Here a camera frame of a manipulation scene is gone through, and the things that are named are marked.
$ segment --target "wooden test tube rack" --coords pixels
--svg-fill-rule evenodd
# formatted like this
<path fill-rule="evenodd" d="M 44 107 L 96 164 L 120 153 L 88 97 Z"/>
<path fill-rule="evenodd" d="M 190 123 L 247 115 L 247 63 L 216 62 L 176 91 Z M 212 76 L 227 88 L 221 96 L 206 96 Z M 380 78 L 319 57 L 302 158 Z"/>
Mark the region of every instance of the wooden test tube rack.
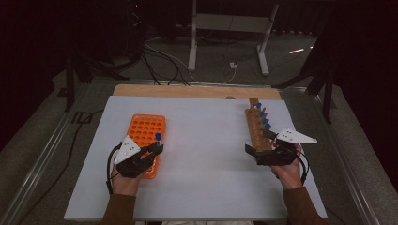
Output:
<path fill-rule="evenodd" d="M 263 135 L 265 127 L 262 123 L 264 117 L 260 117 L 261 109 L 257 109 L 258 98 L 249 98 L 250 108 L 245 110 L 249 133 L 252 140 L 252 148 L 257 152 L 272 150 L 273 141 Z"/>

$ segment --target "white board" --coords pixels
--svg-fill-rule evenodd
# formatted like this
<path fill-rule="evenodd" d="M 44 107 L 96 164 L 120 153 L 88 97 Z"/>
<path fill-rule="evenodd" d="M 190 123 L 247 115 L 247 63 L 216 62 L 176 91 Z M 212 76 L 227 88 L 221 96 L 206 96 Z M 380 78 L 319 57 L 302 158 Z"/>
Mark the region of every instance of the white board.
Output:
<path fill-rule="evenodd" d="M 282 100 L 260 100 L 271 130 L 294 129 Z M 140 184 L 137 220 L 257 220 L 286 218 L 282 187 L 269 167 L 244 151 L 251 145 L 249 100 L 183 97 L 110 97 L 71 196 L 65 219 L 101 219 L 109 194 L 106 162 L 136 113 L 166 117 L 158 175 Z M 311 172 L 306 184 L 325 218 Z"/>

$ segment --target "metal frame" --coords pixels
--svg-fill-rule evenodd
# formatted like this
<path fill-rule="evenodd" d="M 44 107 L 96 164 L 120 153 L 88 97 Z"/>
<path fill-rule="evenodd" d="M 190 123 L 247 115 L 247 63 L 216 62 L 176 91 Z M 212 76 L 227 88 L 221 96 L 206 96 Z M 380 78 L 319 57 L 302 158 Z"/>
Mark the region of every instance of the metal frame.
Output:
<path fill-rule="evenodd" d="M 190 59 L 188 61 L 188 70 L 190 72 L 194 72 L 196 69 L 196 29 L 232 30 L 255 33 L 264 32 L 263 42 L 261 45 L 257 46 L 257 55 L 258 61 L 260 63 L 261 73 L 263 75 L 268 75 L 268 64 L 264 52 L 272 30 L 276 13 L 278 11 L 278 7 L 278 4 L 273 6 L 271 14 L 268 18 L 210 15 L 197 13 L 196 0 L 192 0 L 191 49 Z"/>
<path fill-rule="evenodd" d="M 72 116 L 74 115 L 77 103 L 80 101 L 80 99 L 83 98 L 85 92 L 88 89 L 88 86 L 88 83 L 81 84 L 81 87 L 79 88 L 79 91 L 76 95 L 77 97 L 75 103 L 70 106 L 70 111 L 65 112 L 62 116 L 61 121 L 56 127 L 52 137 L 47 142 L 44 149 L 41 151 L 41 154 L 38 156 L 35 164 L 32 166 L 29 173 L 24 178 L 23 184 L 20 186 L 17 194 L 14 196 L 11 204 L 8 206 L 6 213 L 1 218 L 0 224 L 15 224 L 20 218 L 23 209 L 25 208 L 45 169 L 47 168 L 47 165 L 51 161 L 56 147 L 60 143 L 68 127 L 68 124 L 70 123 Z"/>
<path fill-rule="evenodd" d="M 150 80 L 132 80 L 130 83 L 142 83 L 142 84 L 152 84 Z M 61 121 L 59 122 L 56 130 L 53 133 L 53 136 L 48 141 L 46 147 L 43 149 L 42 153 L 38 157 L 37 161 L 35 162 L 34 166 L 31 168 L 30 172 L 25 177 L 23 184 L 21 185 L 20 189 L 18 190 L 17 194 L 14 196 L 11 204 L 9 205 L 6 213 L 0 220 L 0 224 L 14 224 L 19 216 L 21 215 L 24 207 L 26 206 L 27 201 L 29 200 L 34 188 L 36 187 L 40 177 L 44 173 L 46 166 L 50 162 L 54 151 L 56 150 L 57 145 L 61 141 L 63 134 L 68 126 L 68 123 L 71 120 L 72 115 L 74 114 L 76 105 L 79 103 L 80 99 L 83 98 L 85 95 L 88 87 L 90 84 L 82 83 L 82 86 L 79 88 L 79 92 L 77 95 L 77 100 L 75 104 L 71 107 L 70 112 L 66 112 L 62 117 Z M 208 85 L 219 86 L 217 83 L 209 83 Z M 230 85 L 230 86 L 245 86 L 245 87 L 255 87 L 253 85 Z M 283 90 L 286 93 L 298 93 L 298 94 L 305 94 L 306 88 L 305 87 L 290 87 Z M 320 118 L 323 117 L 322 114 L 322 103 L 321 99 L 318 95 L 309 96 L 311 98 L 315 110 Z M 355 174 L 351 168 L 347 155 L 344 152 L 344 148 L 342 147 L 339 139 L 336 136 L 336 133 L 331 125 L 328 125 L 324 120 L 322 120 L 321 126 L 326 131 L 330 144 L 332 148 L 336 152 L 337 162 L 342 169 L 342 174 L 346 181 L 346 184 L 351 192 L 351 196 L 359 210 L 359 213 L 363 219 L 364 224 L 369 225 L 378 225 L 380 224 L 377 216 L 375 215 L 375 211 L 373 207 L 369 204 L 367 197 L 365 196 L 362 188 L 358 180 L 355 177 Z"/>

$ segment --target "blue cap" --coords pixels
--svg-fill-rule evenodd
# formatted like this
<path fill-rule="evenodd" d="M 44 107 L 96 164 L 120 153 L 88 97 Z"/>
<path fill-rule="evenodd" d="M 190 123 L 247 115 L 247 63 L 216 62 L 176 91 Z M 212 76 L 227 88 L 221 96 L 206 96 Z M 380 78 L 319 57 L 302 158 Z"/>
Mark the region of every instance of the blue cap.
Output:
<path fill-rule="evenodd" d="M 155 138 L 156 138 L 156 141 L 160 141 L 161 140 L 161 134 L 160 133 L 156 133 L 155 134 Z"/>

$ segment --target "brown sleeve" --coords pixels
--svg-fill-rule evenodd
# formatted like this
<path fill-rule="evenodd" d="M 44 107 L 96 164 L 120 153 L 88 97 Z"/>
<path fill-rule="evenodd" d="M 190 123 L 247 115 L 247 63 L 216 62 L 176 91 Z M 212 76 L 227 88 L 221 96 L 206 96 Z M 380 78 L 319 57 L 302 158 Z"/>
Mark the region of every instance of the brown sleeve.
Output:
<path fill-rule="evenodd" d="M 283 191 L 284 204 L 292 225 L 328 224 L 321 218 L 311 201 L 307 188 L 299 187 Z"/>
<path fill-rule="evenodd" d="M 134 205 L 134 196 L 112 194 L 100 224 L 131 225 Z"/>

